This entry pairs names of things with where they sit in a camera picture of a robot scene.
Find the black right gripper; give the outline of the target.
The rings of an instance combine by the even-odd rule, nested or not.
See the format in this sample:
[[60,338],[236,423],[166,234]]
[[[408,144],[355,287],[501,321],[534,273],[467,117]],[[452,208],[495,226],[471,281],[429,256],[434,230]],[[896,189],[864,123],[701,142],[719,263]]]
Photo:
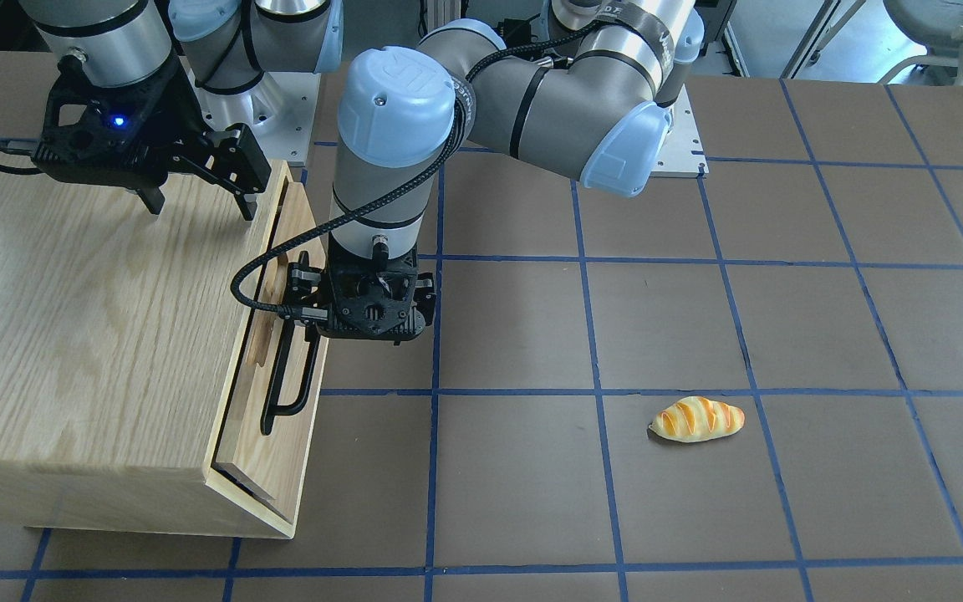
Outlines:
[[233,194],[245,221],[271,165],[249,126],[214,130],[203,118],[182,62],[167,58],[146,79],[95,85],[76,57],[58,61],[34,165],[57,181],[136,190],[153,216],[169,174],[192,174]]

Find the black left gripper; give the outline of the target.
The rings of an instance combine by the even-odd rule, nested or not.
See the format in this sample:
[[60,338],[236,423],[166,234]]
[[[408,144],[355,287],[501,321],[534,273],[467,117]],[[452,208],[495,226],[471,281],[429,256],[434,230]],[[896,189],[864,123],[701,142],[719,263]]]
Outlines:
[[416,339],[432,325],[437,298],[435,274],[418,271],[416,255],[390,260],[385,270],[355,255],[332,255],[324,270],[301,251],[284,286],[286,304],[328,311],[317,331],[330,339]]

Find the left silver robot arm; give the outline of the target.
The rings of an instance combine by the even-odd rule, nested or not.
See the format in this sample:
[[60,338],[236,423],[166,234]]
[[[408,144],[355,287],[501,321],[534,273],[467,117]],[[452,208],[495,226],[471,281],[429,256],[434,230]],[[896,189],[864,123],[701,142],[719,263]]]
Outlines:
[[364,51],[338,107],[328,260],[291,263],[278,315],[326,338],[410,340],[436,291],[417,239],[440,164],[474,142],[623,197],[641,193],[704,23],[690,1],[549,1],[567,66],[459,19],[414,48]]

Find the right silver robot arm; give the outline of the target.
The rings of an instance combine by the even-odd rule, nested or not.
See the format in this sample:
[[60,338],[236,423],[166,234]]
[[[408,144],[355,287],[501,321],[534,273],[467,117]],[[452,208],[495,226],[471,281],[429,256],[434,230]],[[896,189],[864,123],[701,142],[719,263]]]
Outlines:
[[188,174],[229,191],[245,220],[293,133],[276,73],[331,72],[340,1],[23,1],[57,60],[32,164],[56,181],[125,188],[149,213]]

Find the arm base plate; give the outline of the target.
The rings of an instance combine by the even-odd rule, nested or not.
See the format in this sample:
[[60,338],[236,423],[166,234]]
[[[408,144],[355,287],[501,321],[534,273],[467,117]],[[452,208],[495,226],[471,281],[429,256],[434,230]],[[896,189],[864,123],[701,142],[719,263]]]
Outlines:
[[647,107],[645,115],[653,121],[659,119],[658,125],[665,127],[650,178],[696,178],[708,174],[706,152],[685,84],[673,104],[657,105],[655,110]]
[[266,73],[251,90],[224,95],[195,88],[204,119],[215,130],[248,125],[265,156],[305,167],[322,76]]

